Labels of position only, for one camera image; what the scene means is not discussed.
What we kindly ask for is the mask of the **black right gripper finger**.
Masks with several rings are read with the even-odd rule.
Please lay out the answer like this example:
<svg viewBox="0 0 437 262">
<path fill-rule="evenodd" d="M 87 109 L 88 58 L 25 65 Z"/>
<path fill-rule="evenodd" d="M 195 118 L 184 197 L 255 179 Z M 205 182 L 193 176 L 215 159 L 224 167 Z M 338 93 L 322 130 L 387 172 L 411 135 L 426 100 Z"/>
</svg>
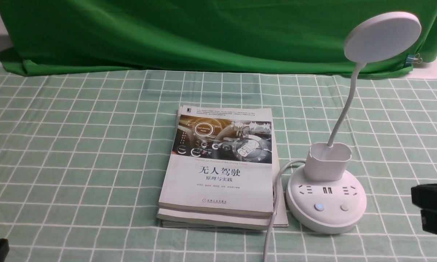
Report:
<svg viewBox="0 0 437 262">
<path fill-rule="evenodd" d="M 412 204 L 424 210 L 437 210 L 437 183 L 419 184 L 410 191 Z"/>
<path fill-rule="evenodd" d="M 437 210 L 421 209 L 422 230 L 437 235 Z"/>
</svg>

